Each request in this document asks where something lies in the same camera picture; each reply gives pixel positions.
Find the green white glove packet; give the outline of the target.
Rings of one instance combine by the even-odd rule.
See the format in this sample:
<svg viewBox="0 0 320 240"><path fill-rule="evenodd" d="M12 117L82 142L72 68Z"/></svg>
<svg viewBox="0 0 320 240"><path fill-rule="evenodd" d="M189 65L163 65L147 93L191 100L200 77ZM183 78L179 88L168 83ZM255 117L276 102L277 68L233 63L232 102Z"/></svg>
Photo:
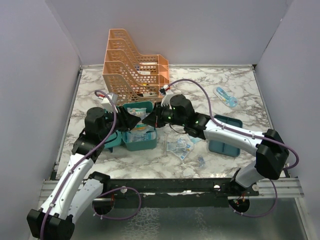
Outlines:
<svg viewBox="0 0 320 240"><path fill-rule="evenodd" d="M127 112L133 116L144 119L147 116L147 108L128 107Z"/></svg>

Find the teal plastic medicine box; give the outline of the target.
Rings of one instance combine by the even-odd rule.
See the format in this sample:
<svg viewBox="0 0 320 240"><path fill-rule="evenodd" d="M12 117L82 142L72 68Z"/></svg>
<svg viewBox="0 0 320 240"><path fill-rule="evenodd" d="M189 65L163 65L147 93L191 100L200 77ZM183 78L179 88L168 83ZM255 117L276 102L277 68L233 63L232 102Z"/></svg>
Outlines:
<svg viewBox="0 0 320 240"><path fill-rule="evenodd" d="M146 131L136 131L135 133L146 133L146 132L157 132L154 127L146 129ZM109 149L110 152L113 152L113 148L124 145L128 151L141 151L141 150L149 150L154 149L157 146L157 133L156 138L149 141L140 141L140 142L127 142L127 133L128 132L120 132L116 131L113 133L105 142L104 148Z"/></svg>

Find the clear blue gauze packet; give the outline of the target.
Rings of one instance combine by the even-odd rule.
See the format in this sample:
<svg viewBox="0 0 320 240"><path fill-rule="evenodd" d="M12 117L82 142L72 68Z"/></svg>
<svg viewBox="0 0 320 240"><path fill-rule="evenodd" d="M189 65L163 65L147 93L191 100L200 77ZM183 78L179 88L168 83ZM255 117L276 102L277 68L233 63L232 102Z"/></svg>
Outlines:
<svg viewBox="0 0 320 240"><path fill-rule="evenodd" d="M127 143L137 143L137 142L146 142L154 140L157 137L156 131L148 131L145 133L126 133L126 142Z"/></svg>

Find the clear bag of wipes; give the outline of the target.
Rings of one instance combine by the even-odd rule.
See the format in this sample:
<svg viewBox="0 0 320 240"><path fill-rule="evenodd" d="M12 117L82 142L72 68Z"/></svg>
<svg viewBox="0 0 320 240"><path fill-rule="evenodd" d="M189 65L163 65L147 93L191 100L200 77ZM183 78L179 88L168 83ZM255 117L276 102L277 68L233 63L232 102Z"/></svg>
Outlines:
<svg viewBox="0 0 320 240"><path fill-rule="evenodd" d="M184 161L194 149L194 144L186 138L168 139L165 151L172 153L181 161Z"/></svg>

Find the small clear blue packet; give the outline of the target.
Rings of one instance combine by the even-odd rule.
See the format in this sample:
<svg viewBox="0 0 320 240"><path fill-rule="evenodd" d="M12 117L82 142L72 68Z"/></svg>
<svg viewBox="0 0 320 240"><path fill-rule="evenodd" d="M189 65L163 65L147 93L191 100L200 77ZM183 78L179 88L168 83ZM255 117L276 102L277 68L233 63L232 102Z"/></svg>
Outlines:
<svg viewBox="0 0 320 240"><path fill-rule="evenodd" d="M205 159L203 158L202 155L198 155L198 156L196 157L196 160L197 160L200 168L205 165Z"/></svg>

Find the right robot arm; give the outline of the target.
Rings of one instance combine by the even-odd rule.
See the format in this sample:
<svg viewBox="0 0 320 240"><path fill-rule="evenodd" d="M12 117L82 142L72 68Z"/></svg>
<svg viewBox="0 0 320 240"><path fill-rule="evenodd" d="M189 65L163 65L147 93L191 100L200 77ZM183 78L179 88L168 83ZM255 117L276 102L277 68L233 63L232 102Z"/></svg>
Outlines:
<svg viewBox="0 0 320 240"><path fill-rule="evenodd" d="M191 137L222 142L254 156L255 161L238 169L230 181L229 189L236 196L262 179L278 180L289 156L277 131L250 131L211 118L196 112L191 101L182 94L173 96L168 105L155 103L142 122L155 128L167 124L181 126Z"/></svg>

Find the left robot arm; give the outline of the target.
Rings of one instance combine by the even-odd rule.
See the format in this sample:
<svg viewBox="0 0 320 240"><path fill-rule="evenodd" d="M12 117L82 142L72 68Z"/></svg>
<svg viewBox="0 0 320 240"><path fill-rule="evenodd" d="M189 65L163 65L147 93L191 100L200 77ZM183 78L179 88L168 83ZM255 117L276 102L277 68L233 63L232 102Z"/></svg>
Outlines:
<svg viewBox="0 0 320 240"><path fill-rule="evenodd" d="M106 197L111 190L110 177L95 173L81 187L85 175L105 148L107 139L115 132L132 130L141 120L124 107L106 112L101 107L90 108L84 119L84 129L72 149L68 165L47 200L27 215L33 237L40 240L69 240L75 223L97 196Z"/></svg>

